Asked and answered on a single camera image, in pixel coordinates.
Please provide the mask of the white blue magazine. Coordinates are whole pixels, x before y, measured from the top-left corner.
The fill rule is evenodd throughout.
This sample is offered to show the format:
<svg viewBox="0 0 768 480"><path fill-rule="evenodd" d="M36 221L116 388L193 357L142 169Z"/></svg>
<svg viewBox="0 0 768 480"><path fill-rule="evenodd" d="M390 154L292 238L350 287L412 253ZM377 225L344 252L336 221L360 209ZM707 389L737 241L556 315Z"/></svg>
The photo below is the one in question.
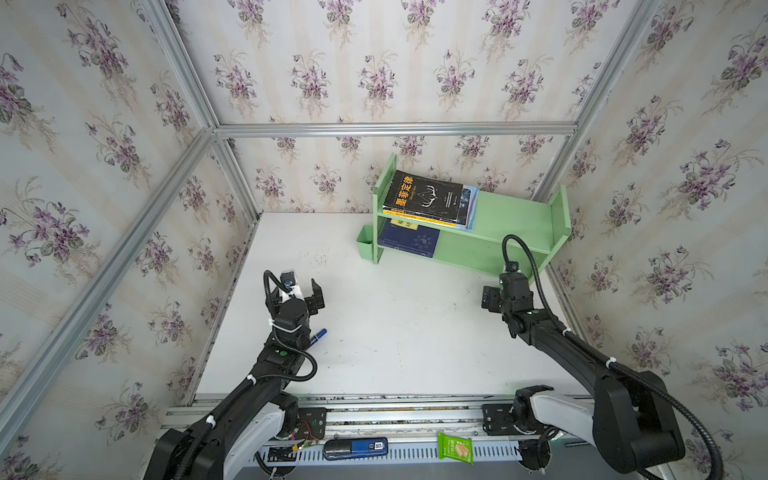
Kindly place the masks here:
<svg viewBox="0 0 768 480"><path fill-rule="evenodd" d="M462 191L460 219L463 221L462 228L466 231L474 229L477 199L478 188L465 185Z"/></svg>

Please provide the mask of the black book with antlers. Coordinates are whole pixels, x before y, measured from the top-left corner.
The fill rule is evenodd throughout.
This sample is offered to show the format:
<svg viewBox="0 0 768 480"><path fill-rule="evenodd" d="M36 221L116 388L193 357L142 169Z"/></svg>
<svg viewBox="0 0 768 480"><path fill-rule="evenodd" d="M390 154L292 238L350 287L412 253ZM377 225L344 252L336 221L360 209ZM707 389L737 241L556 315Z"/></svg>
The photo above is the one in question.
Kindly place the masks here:
<svg viewBox="0 0 768 480"><path fill-rule="evenodd" d="M382 209L456 224L466 213L471 195L461 184L396 170Z"/></svg>

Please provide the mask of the navy book yellow label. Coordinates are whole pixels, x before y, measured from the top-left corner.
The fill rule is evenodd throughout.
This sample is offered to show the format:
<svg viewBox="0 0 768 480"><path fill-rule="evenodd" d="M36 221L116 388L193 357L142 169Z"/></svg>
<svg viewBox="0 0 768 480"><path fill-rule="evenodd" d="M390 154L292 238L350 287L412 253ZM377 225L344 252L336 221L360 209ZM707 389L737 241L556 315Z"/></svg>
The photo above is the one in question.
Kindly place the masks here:
<svg viewBox="0 0 768 480"><path fill-rule="evenodd" d="M440 231L416 225L414 228L396 224L387 218L378 235L377 243L385 248L432 258L435 254Z"/></svg>

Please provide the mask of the yellow cartoon book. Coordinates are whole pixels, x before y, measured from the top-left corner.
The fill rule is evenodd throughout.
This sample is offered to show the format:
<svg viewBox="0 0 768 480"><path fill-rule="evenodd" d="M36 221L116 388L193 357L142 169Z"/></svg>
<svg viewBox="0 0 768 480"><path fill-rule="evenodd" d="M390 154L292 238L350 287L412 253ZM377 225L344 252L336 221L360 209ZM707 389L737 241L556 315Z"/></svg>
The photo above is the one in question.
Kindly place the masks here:
<svg viewBox="0 0 768 480"><path fill-rule="evenodd" d="M411 222L422 222L430 225L438 225L441 227L447 227L449 229L458 229L458 230L466 230L467 225L466 224L458 224L454 222L449 222L445 220L440 219L434 219L434 218L428 218L418 215L412 215L409 213L394 211L394 210L382 210L381 214L390 218L395 218L398 220L406 220Z"/></svg>

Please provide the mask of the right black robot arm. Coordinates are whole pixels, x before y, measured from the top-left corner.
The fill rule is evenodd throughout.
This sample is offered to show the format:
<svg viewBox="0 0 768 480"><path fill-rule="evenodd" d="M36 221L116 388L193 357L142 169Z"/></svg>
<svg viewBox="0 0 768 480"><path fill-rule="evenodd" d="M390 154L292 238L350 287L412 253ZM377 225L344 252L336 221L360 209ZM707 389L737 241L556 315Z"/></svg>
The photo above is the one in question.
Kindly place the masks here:
<svg viewBox="0 0 768 480"><path fill-rule="evenodd" d="M521 389L513 407L517 429L539 431L543 436L553 429L567 432L594 446L614 471L650 479L651 468L684 458L685 443L677 422L683 416L709 455L708 478L724 478L722 454L713 435L668 393L660 377L635 371L592 347L559 320L549 303L535 307L533 297L544 293L540 276L527 278L520 272L509 256L509 241L516 242L527 258L533 256L521 237L504 237L504 270L498 286L484 288L482 308L500 314L511 337L545 353L593 400L587 406L557 398L546 386Z"/></svg>

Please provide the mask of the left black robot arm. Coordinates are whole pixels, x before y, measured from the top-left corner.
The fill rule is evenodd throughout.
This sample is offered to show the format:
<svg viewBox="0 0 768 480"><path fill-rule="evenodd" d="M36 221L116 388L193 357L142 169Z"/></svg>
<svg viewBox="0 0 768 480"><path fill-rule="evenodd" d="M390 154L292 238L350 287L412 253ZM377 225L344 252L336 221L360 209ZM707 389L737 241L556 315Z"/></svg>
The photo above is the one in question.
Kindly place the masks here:
<svg viewBox="0 0 768 480"><path fill-rule="evenodd" d="M146 479L233 479L272 438L298 425L297 398L289 383L318 372L308 352L310 317L325 307L322 288L302 293L295 272L263 273L269 333L246 377L209 413L185 430L167 430L157 441Z"/></svg>

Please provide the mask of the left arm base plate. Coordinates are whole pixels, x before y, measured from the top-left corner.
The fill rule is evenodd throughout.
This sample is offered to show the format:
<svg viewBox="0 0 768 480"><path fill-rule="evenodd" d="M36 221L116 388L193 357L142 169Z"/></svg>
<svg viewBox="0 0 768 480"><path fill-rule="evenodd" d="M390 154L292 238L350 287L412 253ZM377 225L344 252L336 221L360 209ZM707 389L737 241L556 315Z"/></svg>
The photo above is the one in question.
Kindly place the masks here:
<svg viewBox="0 0 768 480"><path fill-rule="evenodd" d="M298 407L286 415L281 437L290 441L319 441L325 437L328 410L324 407Z"/></svg>

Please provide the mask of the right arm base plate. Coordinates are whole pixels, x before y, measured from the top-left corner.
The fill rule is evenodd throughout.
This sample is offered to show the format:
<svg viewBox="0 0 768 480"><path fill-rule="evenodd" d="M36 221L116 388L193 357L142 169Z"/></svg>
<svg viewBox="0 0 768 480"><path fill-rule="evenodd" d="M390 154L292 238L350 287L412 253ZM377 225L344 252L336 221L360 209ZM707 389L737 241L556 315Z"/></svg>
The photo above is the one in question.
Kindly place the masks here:
<svg viewBox="0 0 768 480"><path fill-rule="evenodd" d="M547 429L557 434L561 429L538 420L533 408L524 401L485 403L481 406L483 431L488 436L540 435Z"/></svg>

